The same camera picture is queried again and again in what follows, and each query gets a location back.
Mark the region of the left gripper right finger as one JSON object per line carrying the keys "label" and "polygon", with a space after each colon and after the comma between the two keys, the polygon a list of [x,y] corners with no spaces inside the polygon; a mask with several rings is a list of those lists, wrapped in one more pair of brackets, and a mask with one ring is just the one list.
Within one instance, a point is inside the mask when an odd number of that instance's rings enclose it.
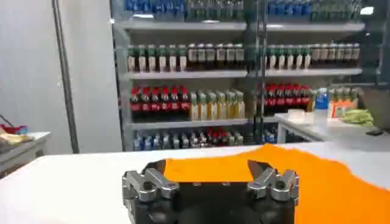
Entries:
{"label": "left gripper right finger", "polygon": [[299,201],[299,176],[293,170],[279,173],[268,163],[248,160],[248,168],[253,177],[247,183],[247,190],[256,199],[270,196],[275,201]]}

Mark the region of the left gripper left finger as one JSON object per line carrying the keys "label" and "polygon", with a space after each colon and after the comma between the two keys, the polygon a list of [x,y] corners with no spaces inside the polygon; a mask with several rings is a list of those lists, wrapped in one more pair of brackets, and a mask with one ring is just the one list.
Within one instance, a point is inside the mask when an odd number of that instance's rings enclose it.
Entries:
{"label": "left gripper left finger", "polygon": [[164,176],[166,160],[148,163],[138,173],[136,170],[124,172],[122,176],[122,200],[138,199],[149,203],[158,197],[172,199],[179,191],[179,183],[172,182]]}

